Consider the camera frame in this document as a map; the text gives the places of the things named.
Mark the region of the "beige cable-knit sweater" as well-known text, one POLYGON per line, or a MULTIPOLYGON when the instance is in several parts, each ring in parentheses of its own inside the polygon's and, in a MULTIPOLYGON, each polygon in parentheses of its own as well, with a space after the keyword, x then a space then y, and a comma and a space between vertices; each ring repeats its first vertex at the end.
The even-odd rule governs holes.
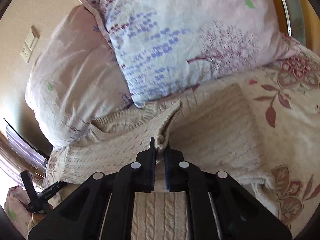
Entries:
POLYGON ((251 186, 257 200, 278 214, 261 134, 237 84, 93 120, 88 134, 61 152, 57 178, 81 184, 94 172, 117 172, 148 149, 151 138, 158 150, 170 146, 181 151, 203 171, 226 171, 241 185, 251 186))

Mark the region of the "pink floral pillow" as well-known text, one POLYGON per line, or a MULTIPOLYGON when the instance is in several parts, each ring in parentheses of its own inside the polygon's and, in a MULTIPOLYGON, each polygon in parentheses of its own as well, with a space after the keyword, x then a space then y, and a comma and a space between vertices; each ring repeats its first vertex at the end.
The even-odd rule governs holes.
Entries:
POLYGON ((114 51, 84 6, 52 33, 32 67, 25 101, 56 150, 82 137, 93 119, 131 105, 114 51))

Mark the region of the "wall switch plate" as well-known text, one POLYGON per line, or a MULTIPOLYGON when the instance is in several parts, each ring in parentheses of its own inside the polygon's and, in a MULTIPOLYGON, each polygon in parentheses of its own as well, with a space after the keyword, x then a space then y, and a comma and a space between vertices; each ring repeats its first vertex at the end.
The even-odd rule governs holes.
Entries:
POLYGON ((25 63, 29 63, 29 60, 38 43, 39 38, 40 36, 37 33, 36 29, 34 28, 34 26, 31 26, 20 52, 20 55, 24 59, 25 63))

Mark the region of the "blue floral pillow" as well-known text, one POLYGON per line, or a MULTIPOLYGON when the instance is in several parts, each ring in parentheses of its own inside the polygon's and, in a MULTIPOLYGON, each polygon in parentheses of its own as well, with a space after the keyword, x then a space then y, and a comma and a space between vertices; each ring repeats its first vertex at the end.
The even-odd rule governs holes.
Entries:
POLYGON ((79 0, 111 45, 137 107, 299 53, 272 0, 79 0))

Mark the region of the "floral bed quilt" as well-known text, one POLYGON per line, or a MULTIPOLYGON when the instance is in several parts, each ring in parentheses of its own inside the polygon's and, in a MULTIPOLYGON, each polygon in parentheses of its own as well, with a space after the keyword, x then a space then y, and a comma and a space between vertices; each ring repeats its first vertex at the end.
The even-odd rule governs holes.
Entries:
MULTIPOLYGON (((295 39, 285 38, 299 49, 296 56, 209 81, 158 102, 239 85, 255 118, 274 178, 271 198, 278 207, 275 216, 296 237, 319 206, 319 57, 295 39)), ((59 181, 59 157, 64 149, 51 154, 44 186, 59 181)), ((78 185, 67 183, 52 205, 60 204, 78 185)))

